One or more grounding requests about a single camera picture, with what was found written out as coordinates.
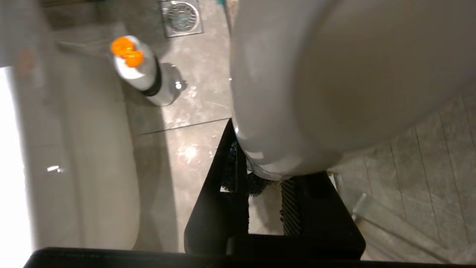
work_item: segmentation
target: spray bottle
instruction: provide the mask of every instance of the spray bottle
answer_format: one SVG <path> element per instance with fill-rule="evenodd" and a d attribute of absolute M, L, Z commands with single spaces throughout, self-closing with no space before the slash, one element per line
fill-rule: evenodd
<path fill-rule="evenodd" d="M 167 106 L 174 101 L 176 88 L 169 86 L 167 73 L 147 44 L 132 35 L 122 36 L 112 42 L 111 52 L 119 76 L 153 104 Z"/>

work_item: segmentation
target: tiled floor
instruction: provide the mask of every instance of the tiled floor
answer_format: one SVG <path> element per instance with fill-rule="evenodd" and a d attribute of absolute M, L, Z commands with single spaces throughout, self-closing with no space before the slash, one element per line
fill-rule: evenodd
<path fill-rule="evenodd" d="M 223 7 L 215 0 L 200 0 L 204 33 L 166 39 L 157 0 L 106 3 L 113 3 L 108 7 L 113 14 L 99 28 L 95 25 L 99 35 L 92 36 L 86 24 L 70 32 L 61 27 L 54 31 L 60 41 L 72 43 L 88 42 L 79 41 L 81 36 L 108 43 L 119 35 L 134 34 L 162 63 L 176 65 L 186 80 L 187 88 L 162 108 L 122 83 L 139 182 L 141 216 L 134 248 L 181 252 L 185 225 L 231 116 Z M 87 15 L 95 14 L 84 3 L 63 6 L 59 14 L 54 8 L 45 12 L 56 13 L 62 21 L 72 17 L 87 21 Z M 122 103 L 122 95 L 113 98 Z M 472 89 L 390 142 L 332 170 L 343 176 L 346 186 L 371 194 L 427 236 L 449 248 L 465 247 L 476 242 L 475 135 L 476 89 Z M 251 233 L 282 233 L 279 186 L 269 187 L 249 203 Z"/>
<path fill-rule="evenodd" d="M 476 88 L 376 146 L 331 168 L 448 248 L 476 243 Z"/>

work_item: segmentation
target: tile grout line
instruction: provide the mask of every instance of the tile grout line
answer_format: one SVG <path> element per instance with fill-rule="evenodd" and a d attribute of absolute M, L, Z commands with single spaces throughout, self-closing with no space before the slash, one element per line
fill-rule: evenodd
<path fill-rule="evenodd" d="M 438 111 L 438 117 L 440 118 L 441 130 L 443 130 L 443 137 L 445 138 L 446 151 L 448 153 L 449 164 L 451 166 L 451 174 L 453 175 L 452 176 L 453 177 L 453 183 L 455 184 L 456 196 L 458 197 L 459 211 L 461 212 L 461 217 L 463 218 L 463 223 L 465 224 L 466 241 L 469 244 L 468 227 L 466 226 L 465 215 L 463 214 L 463 208 L 461 206 L 461 200 L 459 198 L 458 187 L 456 186 L 455 172 L 453 170 L 453 163 L 452 163 L 451 157 L 449 155 L 448 141 L 446 140 L 445 128 L 443 127 L 443 121 L 441 120 L 440 111 Z"/>
<path fill-rule="evenodd" d="M 208 121 L 208 122 L 201 122 L 201 123 L 197 123 L 197 124 L 190 124 L 190 125 L 179 126 L 179 127 L 169 128 L 169 129 L 164 129 L 164 130 L 157 130 L 157 131 L 152 131 L 152 132 L 147 132 L 147 133 L 141 133 L 141 134 L 137 134 L 137 135 L 148 135 L 148 134 L 161 133 L 161 132 L 165 132 L 165 131 L 169 131 L 169 130 L 176 130 L 176 129 L 186 128 L 186 127 L 189 127 L 189 126 L 196 126 L 196 125 L 207 124 L 207 123 L 213 123 L 213 122 L 218 122 L 218 121 L 223 121 L 223 120 L 229 120 L 229 119 L 230 119 L 230 117 L 227 117 L 227 118 L 216 119 L 216 120 L 212 120 L 212 121 Z"/>
<path fill-rule="evenodd" d="M 392 147 L 392 143 L 391 143 L 391 142 L 390 142 L 390 152 L 392 153 L 393 168 L 395 169 L 395 176 L 397 176 L 398 191 L 400 192 L 400 198 L 402 199 L 403 216 L 405 216 L 405 219 L 408 219 L 408 217 L 407 217 L 407 211 L 405 210 L 405 202 L 403 202 L 402 187 L 400 187 L 400 179 L 399 179 L 399 177 L 398 177 L 397 165 L 395 164 L 395 156 L 393 155 L 393 147 Z"/>
<path fill-rule="evenodd" d="M 368 176 L 368 170 L 367 170 L 367 159 L 366 156 L 362 156 L 364 158 L 364 166 L 365 166 L 365 174 L 367 175 L 367 181 L 368 181 L 368 188 L 370 190 L 370 195 L 372 196 L 372 185 L 370 184 L 370 177 Z"/>
<path fill-rule="evenodd" d="M 423 174 L 425 174 L 426 188 L 428 189 L 428 195 L 430 196 L 430 204 L 431 204 L 431 210 L 433 211 L 433 219 L 435 220 L 436 232 L 438 233 L 438 240 L 439 240 L 439 242 L 441 242 L 440 229 L 438 227 L 438 221 L 436 220 L 435 208 L 433 207 L 433 200 L 431 198 L 430 185 L 428 183 L 428 178 L 426 176 L 425 163 L 423 163 L 423 156 L 421 154 L 420 139 L 418 138 L 417 127 L 416 126 L 413 126 L 413 127 L 415 129 L 416 142 L 418 143 L 418 151 L 420 152 L 420 161 L 421 161 L 421 165 L 423 167 Z"/>

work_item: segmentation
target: metal drain cover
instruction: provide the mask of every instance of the metal drain cover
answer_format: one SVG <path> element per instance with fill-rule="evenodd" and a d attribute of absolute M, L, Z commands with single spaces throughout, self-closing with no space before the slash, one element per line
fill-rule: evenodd
<path fill-rule="evenodd" d="M 196 0 L 164 1 L 161 4 L 167 37 L 203 32 Z"/>
<path fill-rule="evenodd" d="M 197 11 L 188 3 L 172 5 L 167 12 L 167 22 L 174 31 L 191 31 L 197 25 Z"/>

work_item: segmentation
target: bathtub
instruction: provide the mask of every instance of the bathtub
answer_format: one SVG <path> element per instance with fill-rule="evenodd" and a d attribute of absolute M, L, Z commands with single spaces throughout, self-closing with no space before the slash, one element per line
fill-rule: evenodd
<path fill-rule="evenodd" d="M 132 249 L 139 190 L 113 66 L 58 49 L 36 1 L 0 8 L 2 252 L 24 263 L 44 247 Z"/>

